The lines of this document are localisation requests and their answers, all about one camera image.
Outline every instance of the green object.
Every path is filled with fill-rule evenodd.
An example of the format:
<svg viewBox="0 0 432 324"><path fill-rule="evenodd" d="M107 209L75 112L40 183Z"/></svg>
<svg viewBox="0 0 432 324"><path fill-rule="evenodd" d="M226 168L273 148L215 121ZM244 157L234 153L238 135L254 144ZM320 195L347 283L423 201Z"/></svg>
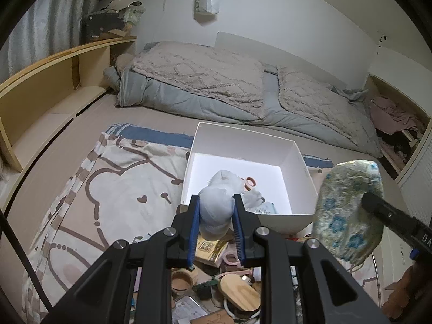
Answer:
<svg viewBox="0 0 432 324"><path fill-rule="evenodd" d="M198 292L198 291L200 291L200 290L202 290L202 289L204 289L206 287L215 286L215 285L217 285L217 283L218 283L217 279L211 279L211 280L208 280L206 282L202 282L201 284L194 285L192 287L192 290L194 290L195 292Z"/></svg>
<svg viewBox="0 0 432 324"><path fill-rule="evenodd" d="M197 293L200 300L210 300L212 298L211 288L212 286L217 285L218 282L219 281L216 279L211 279L209 281L193 286L192 290Z"/></svg>

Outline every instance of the cap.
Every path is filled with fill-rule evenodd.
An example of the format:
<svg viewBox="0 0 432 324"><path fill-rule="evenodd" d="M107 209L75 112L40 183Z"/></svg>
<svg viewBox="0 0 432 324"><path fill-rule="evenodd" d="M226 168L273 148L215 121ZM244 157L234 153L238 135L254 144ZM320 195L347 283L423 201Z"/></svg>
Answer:
<svg viewBox="0 0 432 324"><path fill-rule="evenodd" d="M134 0L112 0L108 6L106 7L107 10L116 10L120 11L123 8L126 8L129 5L133 6L141 6L141 1L134 1Z"/></svg>

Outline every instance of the gray curtain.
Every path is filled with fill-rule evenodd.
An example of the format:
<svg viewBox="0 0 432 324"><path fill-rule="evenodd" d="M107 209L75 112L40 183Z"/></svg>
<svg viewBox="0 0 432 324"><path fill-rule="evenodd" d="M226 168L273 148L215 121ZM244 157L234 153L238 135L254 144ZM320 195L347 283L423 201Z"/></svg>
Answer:
<svg viewBox="0 0 432 324"><path fill-rule="evenodd" d="M54 53L79 45L81 20L99 0L37 0L0 50L0 82Z"/></svg>

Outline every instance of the open box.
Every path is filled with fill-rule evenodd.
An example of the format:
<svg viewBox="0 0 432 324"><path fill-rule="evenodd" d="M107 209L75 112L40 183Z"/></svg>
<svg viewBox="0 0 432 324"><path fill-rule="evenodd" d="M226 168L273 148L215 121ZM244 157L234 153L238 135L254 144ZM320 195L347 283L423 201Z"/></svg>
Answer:
<svg viewBox="0 0 432 324"><path fill-rule="evenodd" d="M199 122L186 168L181 204L225 169L252 177L256 189L278 214L259 214L261 224L283 234L296 234L312 223L318 198L295 141L273 135Z"/></svg>

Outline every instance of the floor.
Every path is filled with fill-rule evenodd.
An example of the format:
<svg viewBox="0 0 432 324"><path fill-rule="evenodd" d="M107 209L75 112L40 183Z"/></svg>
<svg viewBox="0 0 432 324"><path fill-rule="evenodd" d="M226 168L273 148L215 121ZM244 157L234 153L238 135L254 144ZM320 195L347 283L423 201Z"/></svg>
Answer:
<svg viewBox="0 0 432 324"><path fill-rule="evenodd" d="M93 149L100 133L111 124L133 123L168 133L193 136L199 122L144 107L116 108L114 104L115 96L107 94L74 119L48 147L25 179L8 216L8 221L25 251L29 249L40 222L55 197ZM353 159L371 159L367 154L335 148L271 129L253 127L253 130L295 140L302 154L330 158L335 164ZM386 200L406 211L396 183L384 169L381 169L381 172ZM381 274L382 259L376 258ZM21 308L23 273L24 267L3 236L0 241L0 285L17 310Z"/></svg>

